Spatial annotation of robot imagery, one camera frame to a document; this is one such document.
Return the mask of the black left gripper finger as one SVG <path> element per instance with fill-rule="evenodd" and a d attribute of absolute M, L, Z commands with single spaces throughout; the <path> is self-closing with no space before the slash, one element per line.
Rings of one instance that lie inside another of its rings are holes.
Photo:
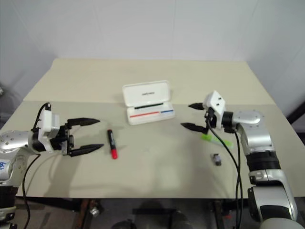
<path fill-rule="evenodd" d="M 87 126 L 99 123 L 100 120 L 94 118 L 74 118 L 67 120 L 67 127 L 71 129 L 73 126 Z"/>
<path fill-rule="evenodd" d="M 69 151 L 69 156 L 74 157 L 74 156 L 85 155 L 85 154 L 91 153 L 95 150 L 98 150 L 98 149 L 102 148 L 103 146 L 104 146 L 104 144 L 91 144 L 91 145 L 81 146 L 78 149 L 73 149 L 73 150 Z"/>

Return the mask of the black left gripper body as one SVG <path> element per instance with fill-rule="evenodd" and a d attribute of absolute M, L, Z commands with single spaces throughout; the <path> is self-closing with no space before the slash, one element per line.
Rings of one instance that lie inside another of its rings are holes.
<path fill-rule="evenodd" d="M 71 156 L 73 148 L 73 135 L 70 135 L 71 126 L 68 123 L 60 126 L 57 135 L 50 140 L 54 150 L 60 150 L 64 156 Z"/>

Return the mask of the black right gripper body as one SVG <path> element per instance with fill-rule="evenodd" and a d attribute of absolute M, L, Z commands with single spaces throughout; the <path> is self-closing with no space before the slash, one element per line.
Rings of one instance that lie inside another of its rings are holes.
<path fill-rule="evenodd" d="M 205 113 L 205 122 L 206 128 L 204 130 L 204 134 L 207 134 L 210 129 L 215 128 L 215 121 L 214 121 L 214 109 L 209 107 Z"/>

